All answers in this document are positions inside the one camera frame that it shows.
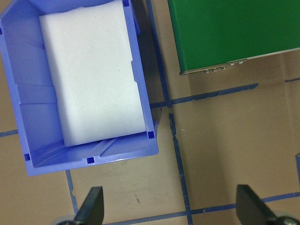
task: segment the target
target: green panel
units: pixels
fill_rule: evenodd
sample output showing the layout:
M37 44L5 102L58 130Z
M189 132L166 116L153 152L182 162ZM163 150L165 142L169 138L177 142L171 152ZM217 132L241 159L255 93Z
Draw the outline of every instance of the green panel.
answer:
M168 0L182 72L300 47L300 0Z

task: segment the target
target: foam block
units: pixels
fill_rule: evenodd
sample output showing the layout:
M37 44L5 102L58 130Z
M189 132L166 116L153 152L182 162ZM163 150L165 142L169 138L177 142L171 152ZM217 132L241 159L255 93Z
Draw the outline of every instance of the foam block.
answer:
M65 146L146 131L122 0L40 24Z

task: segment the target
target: brown cardboard floor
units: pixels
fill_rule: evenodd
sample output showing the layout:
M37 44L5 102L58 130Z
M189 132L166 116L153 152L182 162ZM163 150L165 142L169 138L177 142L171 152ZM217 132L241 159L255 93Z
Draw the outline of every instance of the brown cardboard floor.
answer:
M8 2L0 2L0 11ZM139 44L150 103L163 102L145 1L133 3L142 30ZM192 210L234 203L239 183L249 184L262 198L289 193L299 196L295 155L300 152L300 81L285 81L300 77L300 51L249 60L216 73L179 76L167 0L152 3L171 99L253 83L258 87L176 104L171 109L152 109L153 118L159 120L159 154L72 170L78 206L92 186L103 186L104 223L188 224L182 216L186 210L179 174L182 168L178 169L169 113L175 118ZM0 133L15 129L1 64ZM0 218L4 224L51 224L73 214L64 172L28 177L18 135L0 137L0 152ZM268 205L300 218L300 197ZM234 209L192 218L194 225L239 224Z

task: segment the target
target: blue plastic bin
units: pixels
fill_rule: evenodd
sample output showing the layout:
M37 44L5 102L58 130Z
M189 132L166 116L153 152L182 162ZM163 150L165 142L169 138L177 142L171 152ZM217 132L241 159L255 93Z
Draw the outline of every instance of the blue plastic bin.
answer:
M146 132L66 148L39 16L111 0L14 0L0 17L0 48L28 175L52 173L158 153L130 0L123 0Z

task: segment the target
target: blue tape line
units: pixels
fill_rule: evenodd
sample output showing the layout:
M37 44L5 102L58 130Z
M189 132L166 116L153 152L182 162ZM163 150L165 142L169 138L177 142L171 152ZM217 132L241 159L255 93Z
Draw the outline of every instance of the blue tape line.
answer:
M285 83L289 83L289 82L293 82L293 81L299 81L299 80L300 80L300 77L295 78L295 79L291 79L291 80L285 80Z
M17 134L18 134L18 130L10 130L7 132L1 132L0 137L7 137L7 136L17 135Z
M296 163L297 163L298 177L300 183L300 154L296 155Z
M150 108L151 109L160 108L160 107L164 107L166 105L167 105L166 102L156 102L156 103L151 103Z
M300 197L300 192L295 193L288 193L284 195L277 195L272 197L263 198L262 200L265 203L274 202L278 200L288 199L288 198L295 198ZM223 211L223 210L232 210L236 208L236 204L229 204L229 205L221 205L221 206L214 206L214 207L207 207L203 209L196 209L192 210L192 214L200 214L200 213L206 213L206 212L216 212L216 211Z
M186 215L186 212L175 212L175 213L168 213L168 214L163 214L163 215L159 215L159 216L145 217L145 218L141 218L141 219L132 219L132 220L127 220L127 221L110 223L110 224L105 224L105 225L139 224L139 223L145 223L145 222L156 221L156 220L161 220L161 219L170 219L170 218L174 218L174 217L182 217L182 216L185 216L185 215Z
M166 78L165 78L165 68L164 68L163 58L162 58L160 47L159 47L158 34L157 34L156 26L155 26L155 19L154 19L151 0L146 0L146 4L147 4L147 10L148 10L150 23L151 23L151 30L152 30L155 54L156 54L156 58L157 58L157 65L158 65L158 70L159 70L159 75L160 75L161 87L163 89L163 94L165 97L166 105L170 108L172 106L172 104L170 101L168 86L167 86L167 82L166 82Z
M78 206L77 206L77 201L76 201L76 196L73 195L73 182L72 182L72 176L71 176L71 172L69 170L66 170L66 177L67 177L67 184L69 186L69 192L70 192L70 196L71 196L71 202L72 202L72 206L73 206L73 211L75 214L78 213Z
M196 209L192 210L192 214L200 214L200 213L206 213L206 212L216 212L216 211L222 211L222 210L231 210L236 207L235 204L229 204L229 205L221 205L221 206L214 206L214 207L207 207L203 209Z
M295 197L300 197L300 192L294 192L294 193L288 193L288 194L284 194L284 195L267 197L267 198L263 198L262 200L265 203L269 203L269 202L273 202L273 201L278 201L278 200L283 200L283 199L288 199L288 198L295 198Z
M179 143L178 143L178 140L176 137L176 126L175 126L174 115L172 113L169 114L169 119L170 119L170 126L171 126L171 131L172 131L172 136L173 136L177 166L178 166L178 171L179 171L179 176L180 176L183 200L184 200L186 213L187 213L187 222L188 222L188 225L192 225L193 218L192 218L192 213L191 213L191 207L189 204L188 188L187 188L186 179L184 176L184 170L183 170L182 159L181 159L181 155L180 155Z
M253 84L249 84L249 85L213 91L213 92L204 93L204 94L200 94L200 95L193 95L193 96L189 96L189 97L177 98L177 99L172 100L172 105L184 103L184 102L190 102L193 100L200 100L200 99L212 98L212 97L221 96L221 95L228 95L228 94L232 94L232 93L239 92L239 91L252 90L252 89L256 88L257 86L258 86L258 83L253 83Z
M262 200L267 203L267 202L274 202L278 200L283 200L283 199L288 199L288 198L295 198L295 197L300 197L300 192L295 192L295 193L288 193L284 195L277 195L273 197L267 197L263 198ZM232 210L236 208L236 204L228 204L228 205L221 205L221 206L214 206L214 207L207 207L203 209L196 209L192 210L190 213L192 215L194 214L201 214L201 213L207 213L207 212L216 212L216 211L222 211L222 210ZM175 213L168 213L168 214L163 214L159 216L152 216L152 217L145 217L145 218L140 218L140 219L132 219L132 220L127 220L127 221L121 221L121 222L116 222L116 223L110 223L110 224L105 224L105 225L131 225L131 224L139 224L139 223L145 223L145 222L150 222L150 221L155 221L155 220L161 220L161 219L170 219L170 218L175 218L175 217L182 217L186 216L187 212L175 212Z

